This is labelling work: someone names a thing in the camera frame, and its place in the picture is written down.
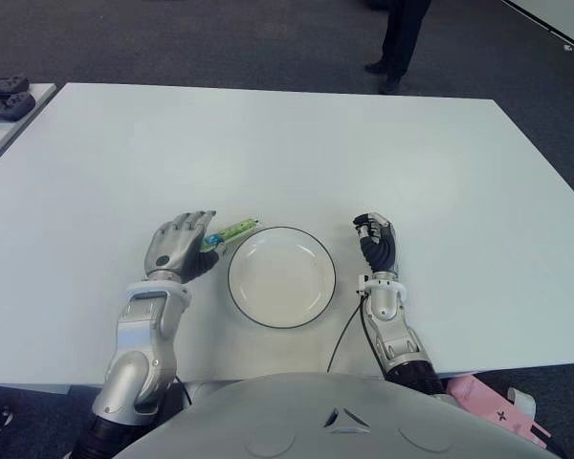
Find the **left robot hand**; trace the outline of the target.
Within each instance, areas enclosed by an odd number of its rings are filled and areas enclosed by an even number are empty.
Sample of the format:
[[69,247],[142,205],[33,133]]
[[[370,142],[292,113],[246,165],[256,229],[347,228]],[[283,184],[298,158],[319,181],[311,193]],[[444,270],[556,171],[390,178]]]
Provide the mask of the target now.
[[220,243],[210,251],[202,244],[215,210],[184,213],[162,224],[147,249],[143,268],[148,280],[170,280],[180,284],[209,272],[223,256]]

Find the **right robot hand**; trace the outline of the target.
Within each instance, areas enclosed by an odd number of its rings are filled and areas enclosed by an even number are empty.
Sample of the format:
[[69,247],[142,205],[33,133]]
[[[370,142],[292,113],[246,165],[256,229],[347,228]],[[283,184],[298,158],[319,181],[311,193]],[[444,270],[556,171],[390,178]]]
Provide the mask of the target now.
[[397,244],[391,222],[377,212],[369,212],[355,217],[353,225],[370,270],[397,275]]

